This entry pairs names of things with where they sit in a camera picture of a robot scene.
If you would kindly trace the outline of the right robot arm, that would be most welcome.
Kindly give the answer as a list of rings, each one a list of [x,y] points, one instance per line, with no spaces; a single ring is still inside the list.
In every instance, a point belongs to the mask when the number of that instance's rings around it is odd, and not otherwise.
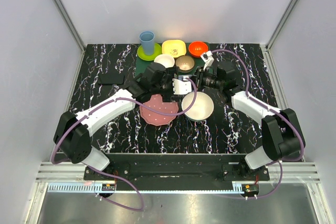
[[[247,154],[238,167],[242,179],[252,179],[256,176],[257,169],[265,165],[302,158],[305,140],[295,111],[273,107],[246,92],[237,81],[231,63],[220,63],[214,71],[199,66],[194,81],[200,90],[217,90],[233,109],[244,113],[261,126],[262,146]]]

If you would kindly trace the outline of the black phone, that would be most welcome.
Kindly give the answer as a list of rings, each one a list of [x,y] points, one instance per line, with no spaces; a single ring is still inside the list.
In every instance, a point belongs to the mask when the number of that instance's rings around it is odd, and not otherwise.
[[[124,74],[115,74],[115,73],[104,73],[99,75],[98,83],[103,86],[110,86],[110,85],[121,85],[124,83]]]

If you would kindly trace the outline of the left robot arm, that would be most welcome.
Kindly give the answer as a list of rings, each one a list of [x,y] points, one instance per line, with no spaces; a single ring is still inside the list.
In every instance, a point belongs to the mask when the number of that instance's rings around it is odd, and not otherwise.
[[[99,178],[109,179],[113,175],[111,162],[103,151],[92,146],[91,137],[108,122],[133,110],[138,102],[149,101],[154,94],[170,101],[178,71],[178,67],[165,68],[152,62],[143,73],[127,81],[114,95],[99,104],[77,114],[64,112],[54,135],[54,151],[61,150],[66,161],[91,166]]]

